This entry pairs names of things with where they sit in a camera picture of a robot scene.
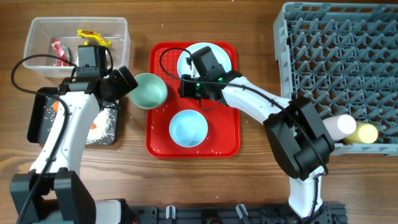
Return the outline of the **green bowl with rice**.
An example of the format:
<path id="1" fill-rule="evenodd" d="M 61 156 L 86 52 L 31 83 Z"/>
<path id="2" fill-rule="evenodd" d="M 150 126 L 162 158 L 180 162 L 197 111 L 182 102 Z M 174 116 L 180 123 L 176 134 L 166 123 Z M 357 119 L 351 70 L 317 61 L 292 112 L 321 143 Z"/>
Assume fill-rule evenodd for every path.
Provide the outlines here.
<path id="1" fill-rule="evenodd" d="M 151 110 L 160 107 L 168 97 L 168 88 L 163 79 L 153 73 L 135 76 L 138 87 L 129 92 L 130 100 L 139 108 Z"/>

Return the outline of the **light blue bowl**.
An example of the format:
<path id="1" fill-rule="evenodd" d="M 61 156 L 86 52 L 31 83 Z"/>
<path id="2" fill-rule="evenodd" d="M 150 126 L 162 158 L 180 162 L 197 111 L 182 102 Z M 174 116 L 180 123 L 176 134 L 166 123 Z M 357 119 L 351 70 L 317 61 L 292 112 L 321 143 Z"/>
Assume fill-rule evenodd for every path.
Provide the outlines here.
<path id="1" fill-rule="evenodd" d="M 169 134 L 174 143 L 182 147 L 200 145 L 208 134 L 208 122 L 195 110 L 182 110 L 170 120 Z"/>

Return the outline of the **yellow snack wrapper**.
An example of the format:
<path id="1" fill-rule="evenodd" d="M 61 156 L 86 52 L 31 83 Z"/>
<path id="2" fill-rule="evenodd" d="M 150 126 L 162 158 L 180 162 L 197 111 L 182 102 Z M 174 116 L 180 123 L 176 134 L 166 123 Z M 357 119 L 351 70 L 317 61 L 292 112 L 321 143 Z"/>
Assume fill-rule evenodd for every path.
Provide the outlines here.
<path id="1" fill-rule="evenodd" d="M 101 34 L 91 30 L 78 30 L 77 35 L 85 41 L 83 45 L 100 45 L 102 47 L 111 47 L 111 41 L 105 39 Z"/>

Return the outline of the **red snack wrapper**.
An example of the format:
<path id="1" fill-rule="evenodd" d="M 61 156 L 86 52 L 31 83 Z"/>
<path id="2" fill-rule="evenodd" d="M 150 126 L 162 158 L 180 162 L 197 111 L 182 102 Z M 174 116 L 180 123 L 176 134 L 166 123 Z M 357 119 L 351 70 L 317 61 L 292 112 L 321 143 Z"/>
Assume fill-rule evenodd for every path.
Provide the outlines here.
<path id="1" fill-rule="evenodd" d="M 53 39 L 53 41 L 51 41 L 51 46 L 54 49 L 54 52 L 57 57 L 62 58 L 67 61 L 70 60 L 69 49 L 66 45 L 63 45 L 61 43 L 60 39 Z M 64 62 L 63 60 L 57 59 L 55 66 L 56 67 L 68 67 L 69 63 Z"/>

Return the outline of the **pink plastic cup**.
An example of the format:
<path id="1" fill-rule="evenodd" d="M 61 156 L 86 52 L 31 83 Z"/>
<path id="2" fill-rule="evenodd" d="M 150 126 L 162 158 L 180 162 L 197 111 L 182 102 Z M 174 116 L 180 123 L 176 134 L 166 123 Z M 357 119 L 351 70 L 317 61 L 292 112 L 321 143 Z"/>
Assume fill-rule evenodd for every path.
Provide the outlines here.
<path id="1" fill-rule="evenodd" d="M 323 120 L 323 124 L 334 141 L 342 140 L 356 130 L 356 121 L 348 114 L 326 118 Z"/>

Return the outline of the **yellow plastic cup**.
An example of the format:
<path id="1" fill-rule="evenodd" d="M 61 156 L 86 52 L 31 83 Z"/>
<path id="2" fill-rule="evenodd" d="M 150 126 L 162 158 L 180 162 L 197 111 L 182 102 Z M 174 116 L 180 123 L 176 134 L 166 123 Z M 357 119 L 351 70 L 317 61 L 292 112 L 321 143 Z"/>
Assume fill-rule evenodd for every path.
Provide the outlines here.
<path id="1" fill-rule="evenodd" d="M 369 123 L 356 123 L 355 131 L 343 139 L 345 144 L 372 144 L 379 136 L 377 127 Z"/>

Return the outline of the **orange carrot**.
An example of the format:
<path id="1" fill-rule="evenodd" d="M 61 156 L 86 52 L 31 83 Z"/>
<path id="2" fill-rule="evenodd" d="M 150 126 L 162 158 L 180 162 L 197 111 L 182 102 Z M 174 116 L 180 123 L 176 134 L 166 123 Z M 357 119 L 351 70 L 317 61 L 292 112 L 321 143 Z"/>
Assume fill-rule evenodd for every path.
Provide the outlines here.
<path id="1" fill-rule="evenodd" d="M 52 105 L 52 108 L 54 110 L 54 112 L 58 112 L 58 107 L 59 107 L 59 101 L 55 101 Z"/>

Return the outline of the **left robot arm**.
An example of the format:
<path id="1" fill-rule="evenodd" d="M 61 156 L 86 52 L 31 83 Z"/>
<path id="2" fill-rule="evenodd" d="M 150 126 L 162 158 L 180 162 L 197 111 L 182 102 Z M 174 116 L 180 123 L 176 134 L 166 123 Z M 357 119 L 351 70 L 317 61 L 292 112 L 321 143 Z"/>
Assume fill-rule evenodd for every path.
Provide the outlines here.
<path id="1" fill-rule="evenodd" d="M 40 155 L 26 174 L 16 174 L 10 193 L 18 223 L 137 223 L 124 199 L 95 201 L 80 179 L 88 133 L 105 102 L 115 103 L 138 83 L 127 67 L 113 67 L 107 47 L 81 45 L 78 63 L 53 98 L 58 111 Z"/>

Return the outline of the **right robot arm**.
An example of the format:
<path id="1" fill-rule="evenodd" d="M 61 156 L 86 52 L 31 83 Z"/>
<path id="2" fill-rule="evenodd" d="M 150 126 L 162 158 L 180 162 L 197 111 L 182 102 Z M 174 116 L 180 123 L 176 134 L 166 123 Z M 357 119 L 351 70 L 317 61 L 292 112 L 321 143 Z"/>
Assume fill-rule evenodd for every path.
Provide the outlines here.
<path id="1" fill-rule="evenodd" d="M 226 71 L 209 46 L 184 51 L 183 64 L 198 76 L 183 74 L 183 98 L 218 101 L 262 123 L 275 160 L 290 178 L 289 206 L 298 220 L 310 223 L 322 206 L 320 181 L 328 174 L 333 140 L 314 104 L 275 96 L 253 85 L 242 73 Z"/>

